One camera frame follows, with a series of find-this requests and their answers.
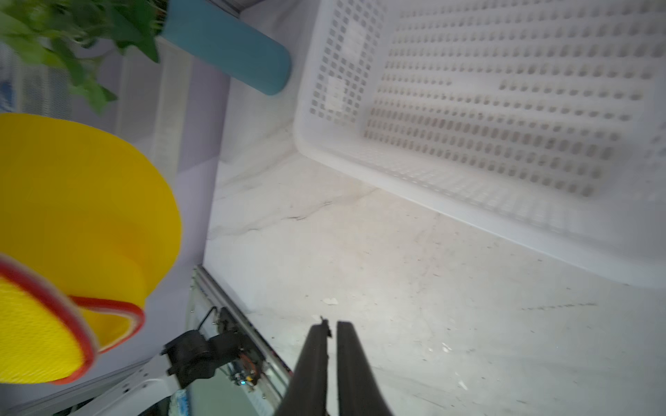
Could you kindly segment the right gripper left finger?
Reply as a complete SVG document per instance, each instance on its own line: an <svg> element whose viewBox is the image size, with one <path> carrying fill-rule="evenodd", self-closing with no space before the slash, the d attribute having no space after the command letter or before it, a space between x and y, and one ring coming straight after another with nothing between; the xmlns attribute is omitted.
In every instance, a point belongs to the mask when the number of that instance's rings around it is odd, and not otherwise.
<svg viewBox="0 0 666 416"><path fill-rule="evenodd" d="M275 416L327 415L329 322L312 325Z"/></svg>

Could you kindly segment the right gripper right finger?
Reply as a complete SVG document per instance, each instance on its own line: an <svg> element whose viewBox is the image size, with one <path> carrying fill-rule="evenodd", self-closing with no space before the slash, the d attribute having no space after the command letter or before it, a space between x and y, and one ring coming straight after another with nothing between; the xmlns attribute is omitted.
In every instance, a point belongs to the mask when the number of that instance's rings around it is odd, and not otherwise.
<svg viewBox="0 0 666 416"><path fill-rule="evenodd" d="M391 416L351 322L336 326L338 410L341 416Z"/></svg>

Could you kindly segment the yellow mesh laundry bag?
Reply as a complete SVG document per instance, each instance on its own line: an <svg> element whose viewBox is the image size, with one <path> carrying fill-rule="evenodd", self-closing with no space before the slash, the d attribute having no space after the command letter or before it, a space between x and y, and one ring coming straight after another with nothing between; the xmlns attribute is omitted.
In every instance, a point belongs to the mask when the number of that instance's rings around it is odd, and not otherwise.
<svg viewBox="0 0 666 416"><path fill-rule="evenodd" d="M136 147L74 121L3 114L2 383L71 383L135 336L181 236L168 182Z"/></svg>

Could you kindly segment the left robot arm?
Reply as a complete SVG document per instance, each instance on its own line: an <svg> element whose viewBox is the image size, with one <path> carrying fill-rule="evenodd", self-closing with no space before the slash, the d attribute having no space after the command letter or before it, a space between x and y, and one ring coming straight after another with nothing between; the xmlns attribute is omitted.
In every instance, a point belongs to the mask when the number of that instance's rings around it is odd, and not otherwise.
<svg viewBox="0 0 666 416"><path fill-rule="evenodd" d="M156 414L161 403L185 393L198 380L229 371L236 386L255 387L263 375L265 354L227 307L210 308L196 329L167 343L161 353L125 381L111 388L76 415Z"/></svg>

